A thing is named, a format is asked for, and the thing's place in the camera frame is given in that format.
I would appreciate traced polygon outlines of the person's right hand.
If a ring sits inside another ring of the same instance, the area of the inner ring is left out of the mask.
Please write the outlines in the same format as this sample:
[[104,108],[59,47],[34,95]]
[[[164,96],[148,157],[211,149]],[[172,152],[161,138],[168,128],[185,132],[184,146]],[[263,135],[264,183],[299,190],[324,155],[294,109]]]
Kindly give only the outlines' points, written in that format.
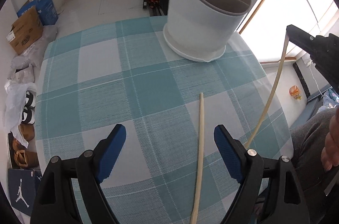
[[321,153],[321,162],[326,171],[331,170],[339,164],[339,123],[338,109],[331,118],[329,132],[325,138],[325,146]]

